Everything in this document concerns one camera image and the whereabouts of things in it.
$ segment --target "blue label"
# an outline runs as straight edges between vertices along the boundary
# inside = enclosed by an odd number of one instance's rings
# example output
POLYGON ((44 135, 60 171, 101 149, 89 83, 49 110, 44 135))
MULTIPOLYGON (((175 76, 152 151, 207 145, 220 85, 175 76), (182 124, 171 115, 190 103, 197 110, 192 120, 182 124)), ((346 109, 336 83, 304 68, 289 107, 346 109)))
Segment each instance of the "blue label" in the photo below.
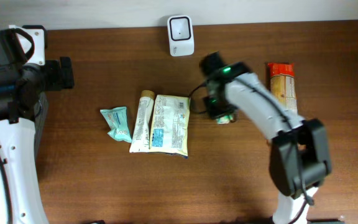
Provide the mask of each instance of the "blue label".
POLYGON ((162 147, 163 139, 164 139, 164 130, 163 129, 154 129, 152 146, 153 147, 162 147))

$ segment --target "green object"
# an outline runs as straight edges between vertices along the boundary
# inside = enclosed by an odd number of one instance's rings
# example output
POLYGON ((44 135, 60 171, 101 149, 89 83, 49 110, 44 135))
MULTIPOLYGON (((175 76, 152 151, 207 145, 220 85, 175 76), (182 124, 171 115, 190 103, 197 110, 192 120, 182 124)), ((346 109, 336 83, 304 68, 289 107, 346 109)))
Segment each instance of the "green object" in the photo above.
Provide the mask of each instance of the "green object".
POLYGON ((227 73, 227 72, 230 72, 230 70, 231 70, 231 67, 227 67, 227 68, 224 68, 224 69, 223 69, 223 72, 224 72, 224 73, 227 73))
POLYGON ((111 110, 100 110, 111 131, 108 135, 116 141, 132 142, 127 123, 127 107, 122 106, 111 110))

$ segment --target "white wall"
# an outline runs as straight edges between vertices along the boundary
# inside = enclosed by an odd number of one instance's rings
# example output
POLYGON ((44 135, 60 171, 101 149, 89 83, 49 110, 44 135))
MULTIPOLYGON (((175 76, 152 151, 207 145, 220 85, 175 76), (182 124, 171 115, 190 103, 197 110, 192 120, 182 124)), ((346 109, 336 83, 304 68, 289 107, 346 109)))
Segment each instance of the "white wall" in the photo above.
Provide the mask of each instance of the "white wall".
POLYGON ((194 25, 358 19, 358 0, 0 0, 0 29, 165 26, 172 14, 194 25))

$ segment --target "wood grain surface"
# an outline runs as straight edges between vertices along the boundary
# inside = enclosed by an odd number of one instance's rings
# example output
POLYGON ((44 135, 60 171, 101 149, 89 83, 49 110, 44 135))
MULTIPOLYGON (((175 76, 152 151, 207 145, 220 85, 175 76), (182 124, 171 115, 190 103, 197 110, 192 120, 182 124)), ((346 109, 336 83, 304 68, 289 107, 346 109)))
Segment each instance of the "wood grain surface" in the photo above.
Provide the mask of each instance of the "wood grain surface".
POLYGON ((48 93, 37 173, 50 223, 218 223, 269 217, 277 190, 269 148, 242 114, 230 125, 190 116, 184 159, 130 154, 107 135, 100 109, 127 106, 131 131, 142 90, 186 96, 199 61, 219 50, 268 83, 265 63, 295 63, 299 114, 329 134, 333 173, 309 218, 358 223, 358 21, 196 26, 195 53, 171 57, 166 27, 48 33, 48 59, 69 56, 76 86, 48 93))

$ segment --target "wooden table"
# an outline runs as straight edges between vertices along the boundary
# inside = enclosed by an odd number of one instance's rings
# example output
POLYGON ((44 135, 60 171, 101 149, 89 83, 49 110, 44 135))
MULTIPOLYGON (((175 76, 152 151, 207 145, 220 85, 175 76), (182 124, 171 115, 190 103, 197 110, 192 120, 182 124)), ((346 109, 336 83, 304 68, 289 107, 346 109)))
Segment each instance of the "wooden table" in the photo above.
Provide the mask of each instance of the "wooden table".
POLYGON ((132 129, 142 90, 187 95, 199 61, 220 50, 267 83, 266 62, 294 62, 299 113, 327 127, 333 174, 309 218, 358 223, 358 21, 196 26, 195 53, 174 58, 166 27, 50 31, 47 58, 69 56, 76 86, 48 93, 37 158, 50 223, 217 223, 269 217, 277 190, 269 148, 243 115, 217 125, 191 115, 190 156, 130 154, 99 110, 127 106, 132 129))

